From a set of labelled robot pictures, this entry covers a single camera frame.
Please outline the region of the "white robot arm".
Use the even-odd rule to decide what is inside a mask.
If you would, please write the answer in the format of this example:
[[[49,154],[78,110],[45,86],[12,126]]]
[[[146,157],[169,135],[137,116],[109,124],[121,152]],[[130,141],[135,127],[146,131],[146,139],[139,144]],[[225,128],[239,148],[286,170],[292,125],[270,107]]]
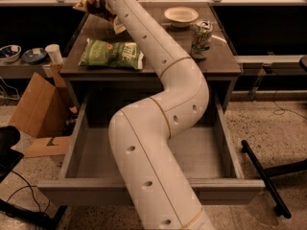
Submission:
[[[121,108],[108,127],[111,150],[142,225],[152,230],[215,230],[168,146],[208,106],[203,73],[138,0],[106,2],[163,86],[161,92]]]

